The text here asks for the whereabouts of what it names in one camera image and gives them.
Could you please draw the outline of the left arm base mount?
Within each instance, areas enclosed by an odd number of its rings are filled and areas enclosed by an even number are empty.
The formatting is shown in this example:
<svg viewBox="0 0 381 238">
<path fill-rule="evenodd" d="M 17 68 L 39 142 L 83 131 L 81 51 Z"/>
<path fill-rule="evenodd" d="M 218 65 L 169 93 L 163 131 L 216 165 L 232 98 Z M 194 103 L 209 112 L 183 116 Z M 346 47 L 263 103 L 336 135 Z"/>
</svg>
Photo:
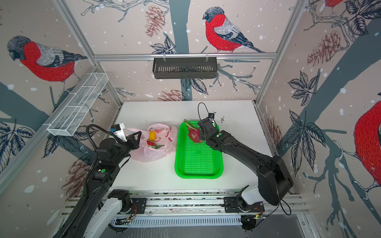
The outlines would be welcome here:
<svg viewBox="0 0 381 238">
<path fill-rule="evenodd" d="M 130 201 L 122 199 L 122 209 L 119 214 L 144 214 L 146 209 L 146 198 L 131 198 Z"/>
</svg>

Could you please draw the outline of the pink plastic bag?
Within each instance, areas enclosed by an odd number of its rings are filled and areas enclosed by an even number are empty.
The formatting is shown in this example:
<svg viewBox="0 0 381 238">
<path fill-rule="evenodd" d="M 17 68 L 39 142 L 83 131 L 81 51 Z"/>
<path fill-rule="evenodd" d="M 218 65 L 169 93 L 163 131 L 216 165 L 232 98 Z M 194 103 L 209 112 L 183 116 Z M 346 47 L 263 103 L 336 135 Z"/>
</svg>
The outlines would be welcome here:
<svg viewBox="0 0 381 238">
<path fill-rule="evenodd" d="M 142 132 L 139 149 L 131 152 L 131 158 L 133 160 L 144 163 L 152 162 L 174 154 L 177 150 L 178 129 L 175 126 L 169 127 L 165 124 L 154 124 L 146 131 L 133 128 L 125 129 L 125 131 Z M 163 147 L 153 149 L 147 145 L 150 131 L 156 132 L 156 139 L 154 142 L 159 145 L 164 145 Z"/>
</svg>

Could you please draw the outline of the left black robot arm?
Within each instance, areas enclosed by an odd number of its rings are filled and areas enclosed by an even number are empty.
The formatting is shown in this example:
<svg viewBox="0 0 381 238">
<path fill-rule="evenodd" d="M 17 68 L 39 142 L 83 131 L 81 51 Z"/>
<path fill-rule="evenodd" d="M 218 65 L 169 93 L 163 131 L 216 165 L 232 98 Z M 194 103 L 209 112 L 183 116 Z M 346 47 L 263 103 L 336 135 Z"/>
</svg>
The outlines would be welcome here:
<svg viewBox="0 0 381 238">
<path fill-rule="evenodd" d="M 129 191 L 123 189 L 112 191 L 103 206 L 100 204 L 121 170 L 119 164 L 139 149 L 141 132 L 121 138 L 110 131 L 107 134 L 109 138 L 94 147 L 97 158 L 84 180 L 82 197 L 55 238 L 98 238 L 119 212 L 132 208 Z"/>
</svg>

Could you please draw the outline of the green plastic basket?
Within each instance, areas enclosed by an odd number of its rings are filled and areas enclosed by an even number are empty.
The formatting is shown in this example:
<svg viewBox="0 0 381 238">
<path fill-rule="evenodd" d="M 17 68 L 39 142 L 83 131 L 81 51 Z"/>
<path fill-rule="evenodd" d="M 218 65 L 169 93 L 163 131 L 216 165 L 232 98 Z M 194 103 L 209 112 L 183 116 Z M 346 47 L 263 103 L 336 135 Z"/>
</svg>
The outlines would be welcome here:
<svg viewBox="0 0 381 238">
<path fill-rule="evenodd" d="M 224 170 L 222 153 L 205 142 L 195 143 L 189 127 L 181 123 L 178 131 L 175 172 L 183 179 L 217 179 Z"/>
</svg>

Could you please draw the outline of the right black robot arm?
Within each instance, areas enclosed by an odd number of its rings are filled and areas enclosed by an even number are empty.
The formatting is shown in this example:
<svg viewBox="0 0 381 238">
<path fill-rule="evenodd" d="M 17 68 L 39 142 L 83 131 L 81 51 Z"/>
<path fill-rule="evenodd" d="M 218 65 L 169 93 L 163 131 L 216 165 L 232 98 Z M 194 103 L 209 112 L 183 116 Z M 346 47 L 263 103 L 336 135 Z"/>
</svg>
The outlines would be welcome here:
<svg viewBox="0 0 381 238">
<path fill-rule="evenodd" d="M 219 131 L 208 118 L 197 125 L 200 139 L 210 148 L 232 156 L 257 175 L 259 194 L 269 204 L 277 206 L 292 188 L 293 180 L 281 157 L 270 157 L 247 147 L 230 133 Z"/>
</svg>

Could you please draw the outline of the red green dragon fruit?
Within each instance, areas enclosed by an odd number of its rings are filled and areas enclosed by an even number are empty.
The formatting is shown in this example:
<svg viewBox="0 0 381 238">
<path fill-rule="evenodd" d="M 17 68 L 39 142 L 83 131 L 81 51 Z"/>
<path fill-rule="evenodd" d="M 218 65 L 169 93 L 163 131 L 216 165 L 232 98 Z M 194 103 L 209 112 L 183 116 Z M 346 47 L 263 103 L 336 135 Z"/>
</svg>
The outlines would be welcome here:
<svg viewBox="0 0 381 238">
<path fill-rule="evenodd" d="M 190 121 L 184 120 L 185 125 L 188 128 L 188 136 L 193 143 L 202 143 L 203 140 L 200 139 L 200 129 L 196 128 L 191 124 Z"/>
</svg>

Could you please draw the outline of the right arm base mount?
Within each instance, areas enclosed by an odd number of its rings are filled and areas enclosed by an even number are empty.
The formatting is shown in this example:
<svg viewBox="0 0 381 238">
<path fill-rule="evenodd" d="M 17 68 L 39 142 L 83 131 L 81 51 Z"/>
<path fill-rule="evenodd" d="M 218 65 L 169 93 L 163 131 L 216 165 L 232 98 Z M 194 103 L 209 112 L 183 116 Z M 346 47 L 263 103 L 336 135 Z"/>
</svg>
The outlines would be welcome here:
<svg viewBox="0 0 381 238">
<path fill-rule="evenodd" d="M 249 205 L 241 197 L 227 196 L 223 198 L 225 213 L 264 213 L 265 209 L 262 202 Z"/>
</svg>

